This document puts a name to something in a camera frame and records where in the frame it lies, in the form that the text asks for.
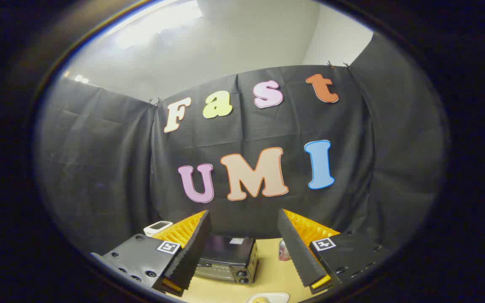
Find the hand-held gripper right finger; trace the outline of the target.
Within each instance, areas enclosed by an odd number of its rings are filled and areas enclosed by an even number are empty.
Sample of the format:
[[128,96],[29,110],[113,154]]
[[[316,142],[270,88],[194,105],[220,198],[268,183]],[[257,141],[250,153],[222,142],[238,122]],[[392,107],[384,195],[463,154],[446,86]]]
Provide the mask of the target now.
[[338,232],[286,209],[278,230],[304,287],[312,294],[339,292],[371,276],[388,249],[354,231]]

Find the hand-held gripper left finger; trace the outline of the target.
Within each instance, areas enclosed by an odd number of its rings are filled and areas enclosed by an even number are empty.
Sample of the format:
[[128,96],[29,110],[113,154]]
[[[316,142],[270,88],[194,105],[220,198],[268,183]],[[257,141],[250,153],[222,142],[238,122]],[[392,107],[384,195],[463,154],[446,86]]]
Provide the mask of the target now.
[[104,255],[91,253],[101,270],[147,298],[181,297],[190,286],[211,232],[208,210],[152,237],[135,234]]

